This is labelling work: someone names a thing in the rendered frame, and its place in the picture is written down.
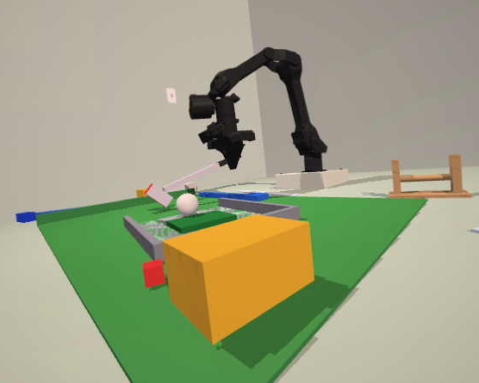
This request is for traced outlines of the white golf ball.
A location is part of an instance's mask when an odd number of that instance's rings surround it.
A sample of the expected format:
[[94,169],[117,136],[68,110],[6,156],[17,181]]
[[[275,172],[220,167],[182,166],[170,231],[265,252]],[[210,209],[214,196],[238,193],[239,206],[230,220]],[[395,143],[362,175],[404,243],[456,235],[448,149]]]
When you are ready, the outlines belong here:
[[183,194],[178,197],[176,208],[184,216],[194,214],[199,207],[198,199],[192,194]]

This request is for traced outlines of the pale pink cube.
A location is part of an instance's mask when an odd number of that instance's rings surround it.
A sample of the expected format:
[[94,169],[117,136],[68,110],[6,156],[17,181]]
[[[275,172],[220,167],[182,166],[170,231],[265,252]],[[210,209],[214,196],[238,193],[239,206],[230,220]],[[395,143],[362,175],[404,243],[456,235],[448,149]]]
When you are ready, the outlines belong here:
[[197,185],[196,185],[196,182],[188,182],[188,183],[185,183],[177,188],[174,188],[172,190],[170,190],[170,192],[173,192],[173,191],[178,191],[178,190],[184,190],[184,189],[188,189],[188,188],[195,188],[195,193],[197,193]]

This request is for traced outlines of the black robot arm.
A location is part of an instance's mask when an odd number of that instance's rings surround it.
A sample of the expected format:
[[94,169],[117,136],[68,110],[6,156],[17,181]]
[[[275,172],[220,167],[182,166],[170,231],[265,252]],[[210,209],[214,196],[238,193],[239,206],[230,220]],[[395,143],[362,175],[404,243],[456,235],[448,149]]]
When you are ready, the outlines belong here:
[[[190,94],[190,118],[192,120],[210,119],[215,113],[216,118],[223,115],[235,115],[234,103],[240,98],[234,93],[230,96],[226,94],[238,81],[248,77],[262,66],[277,73],[286,84],[295,120],[295,131],[291,133],[293,145],[298,149],[300,156],[304,156],[305,171],[302,173],[323,170],[321,153],[327,152],[327,145],[320,139],[317,129],[309,119],[301,83],[300,55],[290,50],[266,47],[241,65],[218,72],[210,83],[210,91],[207,95]],[[216,99],[217,97],[220,99]],[[207,126],[207,130],[198,134],[203,144],[217,139],[219,135],[227,135],[220,119],[217,120],[217,124],[213,121]]]

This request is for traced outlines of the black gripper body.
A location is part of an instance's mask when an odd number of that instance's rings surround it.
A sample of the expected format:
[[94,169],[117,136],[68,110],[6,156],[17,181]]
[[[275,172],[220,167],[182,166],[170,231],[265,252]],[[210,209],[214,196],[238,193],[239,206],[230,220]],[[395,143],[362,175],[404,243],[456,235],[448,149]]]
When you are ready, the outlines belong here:
[[216,137],[212,141],[207,143],[208,150],[221,148],[226,145],[240,145],[243,144],[243,141],[253,141],[255,139],[255,133],[252,130],[237,130],[237,123],[240,122],[239,119],[236,119],[235,115],[223,115],[218,118],[222,121],[223,126],[226,129],[227,135]]

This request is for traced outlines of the red block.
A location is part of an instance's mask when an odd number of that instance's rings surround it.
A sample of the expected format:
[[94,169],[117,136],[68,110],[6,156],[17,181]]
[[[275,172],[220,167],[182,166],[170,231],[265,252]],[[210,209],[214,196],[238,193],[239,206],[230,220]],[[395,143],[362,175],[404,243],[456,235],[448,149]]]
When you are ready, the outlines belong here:
[[143,263],[146,288],[165,283],[165,271],[161,259]]

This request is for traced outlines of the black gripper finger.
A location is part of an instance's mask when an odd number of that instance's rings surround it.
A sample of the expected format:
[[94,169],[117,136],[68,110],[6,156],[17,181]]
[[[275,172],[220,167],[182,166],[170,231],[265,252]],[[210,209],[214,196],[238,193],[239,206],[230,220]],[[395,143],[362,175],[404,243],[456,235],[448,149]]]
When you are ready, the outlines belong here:
[[240,160],[240,154],[246,144],[226,145],[224,148],[228,151],[233,170],[236,170]]
[[[219,152],[221,152],[225,159],[226,159],[226,158],[229,158],[229,153],[228,153],[228,151],[227,151],[224,147],[216,148],[216,150],[219,151]],[[233,169],[231,163],[229,163],[229,164],[227,164],[227,165],[228,165],[228,167],[229,167],[230,170]]]

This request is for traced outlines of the green flat mat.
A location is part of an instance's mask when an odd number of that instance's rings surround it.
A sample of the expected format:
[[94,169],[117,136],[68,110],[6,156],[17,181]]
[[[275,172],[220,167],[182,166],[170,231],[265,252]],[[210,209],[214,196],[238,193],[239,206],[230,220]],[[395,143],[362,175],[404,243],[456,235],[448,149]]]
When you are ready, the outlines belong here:
[[[178,198],[37,225],[130,383],[273,383],[428,199],[269,196],[309,222],[314,280],[212,345],[146,288],[153,261],[124,227],[180,215]],[[145,223],[146,222],[146,223]]]

